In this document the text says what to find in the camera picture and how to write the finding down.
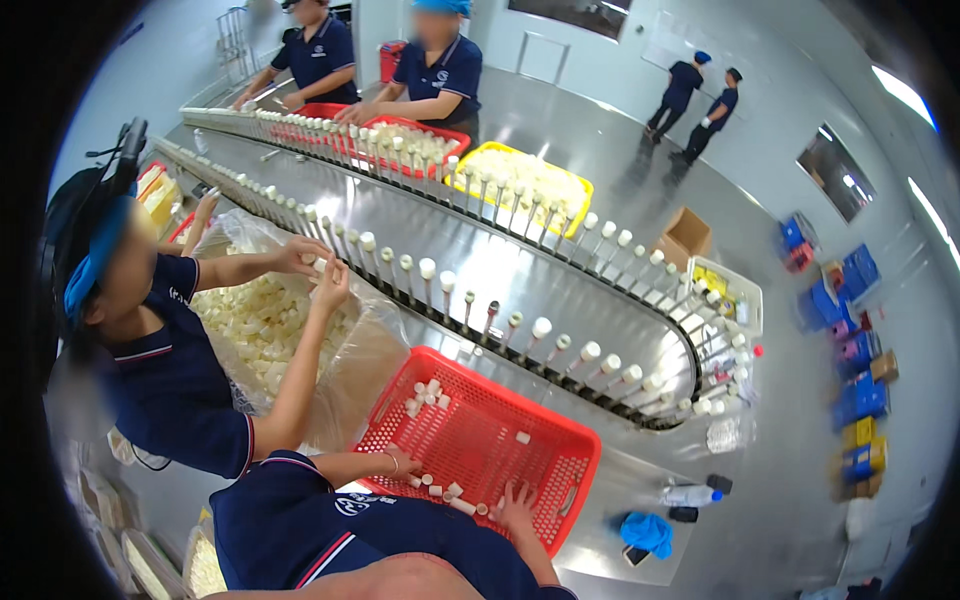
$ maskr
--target window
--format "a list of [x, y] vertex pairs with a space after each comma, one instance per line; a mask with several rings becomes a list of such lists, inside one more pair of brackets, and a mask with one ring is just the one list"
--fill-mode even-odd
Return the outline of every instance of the window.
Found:
[[797, 158], [847, 223], [874, 201], [876, 191], [867, 176], [825, 123]]
[[528, 12], [617, 39], [632, 0], [510, 0], [511, 11]]

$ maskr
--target red bin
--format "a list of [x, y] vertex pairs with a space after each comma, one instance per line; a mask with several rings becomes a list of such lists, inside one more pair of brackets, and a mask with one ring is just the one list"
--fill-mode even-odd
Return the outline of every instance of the red bin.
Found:
[[380, 44], [380, 82], [382, 84], [388, 84], [394, 76], [396, 66], [400, 62], [400, 52], [406, 45], [407, 42], [402, 39], [385, 41]]

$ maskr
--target worker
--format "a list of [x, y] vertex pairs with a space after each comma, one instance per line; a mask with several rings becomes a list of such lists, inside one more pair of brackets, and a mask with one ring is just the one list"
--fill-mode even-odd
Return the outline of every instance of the worker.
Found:
[[[413, 9], [417, 38], [403, 47], [390, 83], [373, 102], [344, 108], [336, 118], [362, 125], [374, 117], [391, 115], [466, 133], [476, 141], [483, 53], [460, 35], [470, 2], [415, 0]], [[404, 89], [409, 91], [410, 102], [397, 102]]]
[[353, 40], [344, 23], [331, 14], [329, 0], [285, 0], [285, 12], [293, 12], [302, 29], [287, 30], [283, 47], [267, 68], [253, 78], [240, 94], [234, 109], [240, 109], [287, 67], [297, 81], [297, 91], [283, 97], [288, 110], [315, 102], [350, 105], [360, 100]]
[[[663, 101], [654, 116], [647, 121], [646, 131], [644, 132], [654, 144], [659, 144], [660, 139], [670, 131], [670, 128], [686, 112], [693, 90], [700, 89], [704, 82], [702, 69], [708, 62], [710, 62], [710, 55], [703, 50], [699, 50], [693, 55], [693, 62], [678, 60], [670, 67], [670, 79], [666, 91], [663, 92]], [[667, 115], [666, 121], [661, 125], [660, 120], [668, 110], [670, 114]]]
[[690, 140], [686, 143], [686, 149], [682, 152], [675, 152], [670, 155], [671, 158], [682, 158], [686, 164], [693, 164], [693, 161], [707, 147], [710, 138], [727, 124], [736, 102], [739, 99], [737, 85], [743, 80], [740, 72], [734, 68], [727, 69], [727, 89], [723, 90], [720, 97], [713, 101], [707, 116], [690, 133]]
[[[72, 224], [52, 243], [64, 345], [76, 360], [108, 352], [108, 405], [116, 427], [151, 454], [232, 479], [305, 435], [326, 324], [348, 294], [348, 271], [317, 240], [294, 236], [274, 252], [195, 259], [158, 254], [143, 205], [107, 192], [102, 169], [74, 175], [54, 195], [52, 214]], [[263, 417], [233, 410], [235, 386], [217, 362], [190, 300], [268, 272], [317, 276], [304, 264], [329, 259], [302, 338]]]
[[[576, 598], [560, 586], [537, 536], [536, 494], [526, 483], [517, 495], [508, 483], [503, 508], [493, 509], [511, 541], [449, 504], [336, 493], [364, 477], [392, 478], [405, 486], [421, 467], [396, 449], [310, 457], [274, 452], [210, 496], [227, 588], [298, 590], [285, 595], [318, 599]], [[257, 594], [227, 593], [220, 600], [234, 596]]]

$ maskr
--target white crate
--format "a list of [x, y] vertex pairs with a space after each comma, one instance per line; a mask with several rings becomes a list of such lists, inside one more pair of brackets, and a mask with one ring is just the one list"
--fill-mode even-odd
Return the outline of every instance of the white crate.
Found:
[[686, 284], [687, 290], [693, 287], [693, 270], [696, 267], [703, 267], [708, 271], [713, 271], [720, 277], [727, 280], [727, 295], [731, 298], [737, 298], [741, 293], [750, 304], [748, 322], [740, 324], [744, 335], [748, 338], [758, 338], [763, 335], [763, 290], [748, 278], [735, 273], [717, 264], [708, 258], [702, 256], [691, 256], [687, 262], [686, 271], [690, 274], [690, 281]]

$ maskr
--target hand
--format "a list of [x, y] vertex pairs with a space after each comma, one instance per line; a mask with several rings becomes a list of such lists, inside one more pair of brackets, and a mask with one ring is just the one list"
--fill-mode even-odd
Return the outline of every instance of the hand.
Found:
[[374, 117], [379, 116], [377, 107], [374, 104], [358, 102], [343, 108], [334, 115], [333, 120], [337, 123], [346, 123], [348, 125], [364, 125]]
[[231, 108], [233, 108], [234, 110], [239, 110], [240, 107], [244, 106], [244, 104], [246, 104], [248, 101], [252, 99], [253, 99], [253, 92], [245, 91], [244, 93], [240, 94], [240, 97], [236, 99], [236, 102], [233, 103]]
[[327, 315], [332, 315], [338, 306], [344, 303], [350, 293], [349, 269], [342, 260], [332, 256], [326, 260], [324, 280], [317, 286], [313, 296], [313, 306]]
[[520, 493], [514, 499], [514, 484], [510, 482], [503, 491], [503, 508], [493, 509], [496, 522], [503, 525], [512, 536], [534, 533], [534, 516], [537, 514], [534, 503], [537, 501], [537, 493], [531, 492], [528, 496], [529, 491], [530, 484], [524, 482]]
[[384, 470], [384, 472], [379, 473], [384, 477], [390, 477], [391, 479], [403, 481], [410, 475], [410, 473], [423, 468], [422, 462], [412, 460], [409, 456], [407, 456], [406, 453], [400, 450], [387, 449], [383, 453], [396, 458], [396, 464], [394, 464], [394, 461], [390, 459], [386, 461], [389, 466], [386, 468], [386, 470]]
[[287, 110], [295, 110], [300, 108], [304, 102], [305, 99], [303, 98], [303, 94], [299, 91], [295, 91], [292, 94], [287, 94], [283, 97], [283, 105], [287, 108]]
[[333, 252], [320, 240], [295, 235], [286, 246], [274, 252], [271, 271], [299, 273], [311, 278], [319, 278], [320, 274], [313, 268], [313, 263], [318, 257], [328, 260], [332, 256]]

